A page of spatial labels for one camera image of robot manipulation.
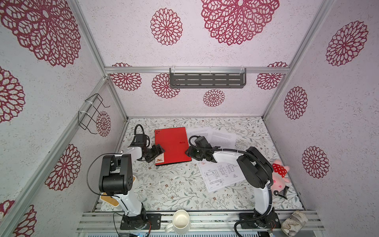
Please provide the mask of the red black file folder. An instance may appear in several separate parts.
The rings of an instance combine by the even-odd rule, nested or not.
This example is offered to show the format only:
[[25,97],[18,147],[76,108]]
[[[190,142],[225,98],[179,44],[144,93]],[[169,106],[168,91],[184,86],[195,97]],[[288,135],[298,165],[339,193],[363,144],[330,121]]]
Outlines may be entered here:
[[155,130],[155,144],[160,145],[164,150],[163,154],[155,158],[156,166],[191,161],[191,157],[185,154],[189,148],[185,127]]

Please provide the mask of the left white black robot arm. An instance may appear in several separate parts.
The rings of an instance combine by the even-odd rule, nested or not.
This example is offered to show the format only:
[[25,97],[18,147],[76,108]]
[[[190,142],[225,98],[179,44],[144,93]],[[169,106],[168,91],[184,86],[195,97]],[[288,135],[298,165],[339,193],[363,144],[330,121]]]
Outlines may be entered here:
[[100,197],[111,197],[116,200],[121,207],[120,230],[152,230],[160,229],[161,214],[148,214],[143,203],[139,201],[132,190],[133,169],[132,162],[146,161],[152,162],[165,150],[161,145],[151,144],[150,138],[145,134],[141,124],[134,128],[134,138],[124,153],[105,153],[98,156],[102,159],[99,174],[98,189],[94,191],[89,184],[86,173],[86,184],[89,190]]

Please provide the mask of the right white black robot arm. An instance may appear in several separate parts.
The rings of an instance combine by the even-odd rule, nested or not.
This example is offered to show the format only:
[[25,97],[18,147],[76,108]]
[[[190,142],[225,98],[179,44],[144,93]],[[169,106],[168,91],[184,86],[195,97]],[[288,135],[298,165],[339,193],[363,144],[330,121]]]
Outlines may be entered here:
[[219,146],[213,147],[204,136],[193,135],[189,138],[189,148],[185,154],[197,161],[237,165],[246,181],[253,186],[255,195],[254,215],[250,219],[240,220],[234,224],[234,231],[237,236],[241,236],[237,230],[238,225],[248,222],[258,225],[260,220],[274,213],[271,191],[274,184],[273,167],[257,148],[250,147],[242,151]]

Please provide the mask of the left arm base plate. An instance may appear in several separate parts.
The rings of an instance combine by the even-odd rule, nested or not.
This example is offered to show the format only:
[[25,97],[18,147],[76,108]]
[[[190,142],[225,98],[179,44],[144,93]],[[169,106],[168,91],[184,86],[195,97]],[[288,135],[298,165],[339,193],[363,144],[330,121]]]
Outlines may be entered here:
[[142,213],[134,217],[123,215],[120,230],[159,230],[160,225],[161,214]]

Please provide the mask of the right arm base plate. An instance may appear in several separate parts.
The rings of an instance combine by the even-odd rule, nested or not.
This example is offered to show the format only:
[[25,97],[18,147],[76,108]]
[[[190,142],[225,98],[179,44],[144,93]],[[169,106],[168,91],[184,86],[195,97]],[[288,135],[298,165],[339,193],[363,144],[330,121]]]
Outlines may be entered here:
[[[240,213],[239,220],[247,220],[247,219],[253,219],[257,217],[258,213]],[[256,220],[256,221],[249,221],[246,223],[241,224],[242,229],[275,229],[275,228],[281,228],[281,223],[279,221],[278,215],[275,212],[269,213],[267,216]]]

